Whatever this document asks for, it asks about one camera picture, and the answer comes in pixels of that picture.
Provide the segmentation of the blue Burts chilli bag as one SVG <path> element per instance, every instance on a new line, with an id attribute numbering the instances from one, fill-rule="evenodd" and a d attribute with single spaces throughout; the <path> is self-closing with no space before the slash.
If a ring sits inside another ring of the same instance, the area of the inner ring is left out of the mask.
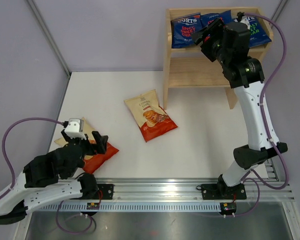
<path id="1" fill-rule="evenodd" d="M 207 13 L 200 16 L 200 22 L 202 24 L 202 27 L 207 27 L 209 24 L 211 24 L 214 20 L 221 19 L 223 22 L 223 25 L 232 22 L 232 13 L 231 10 L 226 10 L 221 13 Z"/>
<path id="2" fill-rule="evenodd" d="M 172 49 L 181 49 L 193 45 L 192 34 L 203 28 L 199 12 L 178 17 L 172 20 L 171 24 L 173 28 Z"/>

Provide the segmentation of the blue Burts sea salt bag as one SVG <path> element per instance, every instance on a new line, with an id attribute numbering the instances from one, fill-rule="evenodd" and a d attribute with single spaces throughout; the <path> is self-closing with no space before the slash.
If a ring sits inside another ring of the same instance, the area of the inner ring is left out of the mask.
<path id="1" fill-rule="evenodd" d="M 247 28 L 250 30 L 250 48 L 264 45 L 272 41 L 256 17 L 243 16 L 240 22 L 246 24 Z"/>

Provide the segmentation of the cream orange cassava chips bag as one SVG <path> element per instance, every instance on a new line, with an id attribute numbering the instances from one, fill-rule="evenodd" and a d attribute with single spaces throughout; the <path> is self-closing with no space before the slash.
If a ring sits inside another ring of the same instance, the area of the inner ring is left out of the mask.
<path id="1" fill-rule="evenodd" d="M 146 142 L 162 136 L 178 126 L 160 106 L 156 91 L 150 90 L 124 100 Z"/>

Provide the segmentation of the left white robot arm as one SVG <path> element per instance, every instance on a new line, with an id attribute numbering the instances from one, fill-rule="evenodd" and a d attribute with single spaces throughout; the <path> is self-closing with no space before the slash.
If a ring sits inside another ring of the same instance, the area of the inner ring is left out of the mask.
<path id="1" fill-rule="evenodd" d="M 98 194 L 96 178 L 84 173 L 78 179 L 59 187 L 59 180 L 74 176 L 85 165 L 85 156 L 105 154 L 108 136 L 93 131 L 95 140 L 90 143 L 88 135 L 61 132 L 67 144 L 45 155 L 35 157 L 16 179 L 14 187 L 0 199 L 0 225 L 10 225 L 23 220 L 26 215 L 53 203 L 68 199 L 89 200 Z"/>

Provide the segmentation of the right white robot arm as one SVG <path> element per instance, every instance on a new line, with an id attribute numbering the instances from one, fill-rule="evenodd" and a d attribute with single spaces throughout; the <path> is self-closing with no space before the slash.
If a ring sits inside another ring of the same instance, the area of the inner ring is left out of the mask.
<path id="1" fill-rule="evenodd" d="M 239 100 L 248 134 L 248 144 L 233 150 L 234 161 L 217 183 L 198 189 L 204 200 L 245 200 L 243 180 L 251 170 L 288 150 L 277 137 L 266 106 L 262 64 L 249 56 L 250 30 L 242 22 L 224 24 L 216 18 L 192 39 L 211 62 L 221 65 Z"/>

